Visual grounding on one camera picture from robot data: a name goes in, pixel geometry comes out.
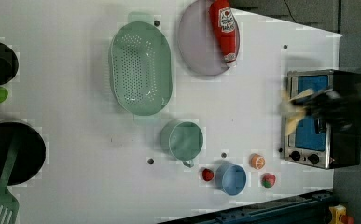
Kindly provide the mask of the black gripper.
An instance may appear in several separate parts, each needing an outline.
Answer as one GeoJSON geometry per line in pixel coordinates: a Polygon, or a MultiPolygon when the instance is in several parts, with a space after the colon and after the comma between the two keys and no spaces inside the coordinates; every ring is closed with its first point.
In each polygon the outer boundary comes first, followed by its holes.
{"type": "Polygon", "coordinates": [[[340,131],[361,127],[361,98],[357,95],[342,96],[333,89],[324,89],[294,99],[293,105],[301,106],[307,116],[340,131]]]}

